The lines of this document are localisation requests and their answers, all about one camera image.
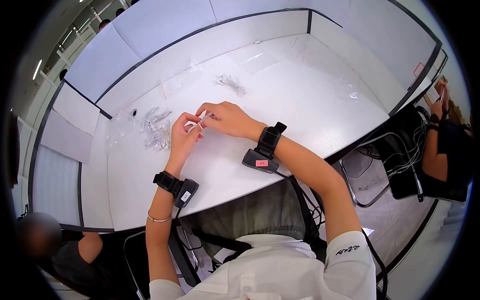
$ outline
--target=white shirt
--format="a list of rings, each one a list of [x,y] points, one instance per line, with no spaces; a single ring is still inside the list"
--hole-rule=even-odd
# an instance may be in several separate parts
[[[150,282],[151,299],[376,298],[375,264],[361,232],[350,231],[333,239],[327,247],[325,264],[314,259],[315,255],[309,245],[302,241],[279,235],[263,236],[266,244],[252,243],[252,249],[221,265],[186,295],[181,287],[172,281],[153,280]]]

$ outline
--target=silver bangle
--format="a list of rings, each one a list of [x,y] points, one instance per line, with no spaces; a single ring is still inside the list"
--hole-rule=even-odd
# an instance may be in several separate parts
[[[148,216],[148,218],[149,218],[150,220],[152,220],[153,222],[167,222],[168,220],[172,219],[172,215],[171,215],[171,214],[168,216],[168,218],[163,219],[163,220],[154,219],[154,218],[152,218],[152,217],[150,216],[150,210],[148,210],[147,216]]]

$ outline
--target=black t-shirt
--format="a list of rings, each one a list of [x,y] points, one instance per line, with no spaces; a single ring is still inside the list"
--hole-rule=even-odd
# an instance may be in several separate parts
[[[91,263],[78,252],[78,241],[62,245],[52,257],[53,269],[63,278],[81,287],[95,299],[136,299],[136,288],[121,257],[105,253],[104,249]]]
[[[440,123],[438,129],[438,153],[447,154],[447,182],[454,186],[467,186],[473,176],[473,138],[463,125],[452,120]]]

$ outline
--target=hand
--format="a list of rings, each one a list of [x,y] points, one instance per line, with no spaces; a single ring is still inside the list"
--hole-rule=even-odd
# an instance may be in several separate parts
[[[448,91],[448,87],[445,81],[440,79],[438,81],[438,85],[440,86],[440,99],[442,99],[442,90],[444,94],[443,102],[442,102],[442,109],[444,111],[448,111],[448,100],[450,100],[450,92]]]
[[[267,125],[252,119],[238,105],[223,101],[219,104],[203,103],[197,110],[200,116],[203,111],[212,112],[215,118],[206,118],[204,126],[211,127],[218,132],[235,137],[243,137],[258,142],[262,131]]]
[[[442,118],[442,103],[440,101],[437,101],[435,103],[432,103],[430,106],[430,109],[432,110],[432,114],[435,114],[438,116],[438,118]]]
[[[197,126],[192,131],[187,132],[188,129],[194,126],[193,124],[185,126],[188,121],[198,123],[200,122],[200,118],[184,112],[172,125],[172,145],[170,150],[170,158],[165,166],[165,171],[176,178],[179,177],[180,171],[183,168],[188,156],[190,156],[195,142],[204,138],[200,134],[202,132],[200,126]]]

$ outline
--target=white sleeve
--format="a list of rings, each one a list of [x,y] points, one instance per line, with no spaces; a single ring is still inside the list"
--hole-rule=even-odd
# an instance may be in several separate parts
[[[362,232],[342,233],[328,244],[324,281],[329,290],[353,300],[376,298],[375,263]]]
[[[150,281],[151,300],[177,300],[182,296],[185,296],[183,289],[173,281],[166,279]]]

